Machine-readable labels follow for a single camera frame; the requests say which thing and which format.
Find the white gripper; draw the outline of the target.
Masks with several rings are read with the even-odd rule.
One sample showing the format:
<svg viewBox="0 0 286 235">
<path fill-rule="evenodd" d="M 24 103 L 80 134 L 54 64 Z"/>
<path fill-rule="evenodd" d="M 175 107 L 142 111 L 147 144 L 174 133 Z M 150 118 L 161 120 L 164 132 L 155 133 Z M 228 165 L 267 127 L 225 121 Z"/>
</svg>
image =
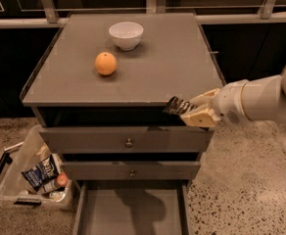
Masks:
<svg viewBox="0 0 286 235">
<path fill-rule="evenodd" d="M 221 89 L 215 88 L 196 96 L 190 103 L 196 107 L 213 102 L 213 109 L 194 109 L 180 116 L 187 126 L 215 127 L 221 120 L 232 125 L 249 125 L 252 122 L 243 109 L 243 88 L 247 80 L 226 84 Z"/>
</svg>

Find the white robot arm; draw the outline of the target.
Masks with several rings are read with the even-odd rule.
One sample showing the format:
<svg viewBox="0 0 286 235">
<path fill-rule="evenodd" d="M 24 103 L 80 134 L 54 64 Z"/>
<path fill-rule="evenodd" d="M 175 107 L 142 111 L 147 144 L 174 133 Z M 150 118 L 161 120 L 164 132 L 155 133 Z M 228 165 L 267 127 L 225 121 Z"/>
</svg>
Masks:
<svg viewBox="0 0 286 235">
<path fill-rule="evenodd" d="M 188 126 L 215 127 L 219 122 L 251 125 L 286 123 L 286 66 L 279 75 L 231 82 L 190 100 L 196 108 L 180 117 Z"/>
</svg>

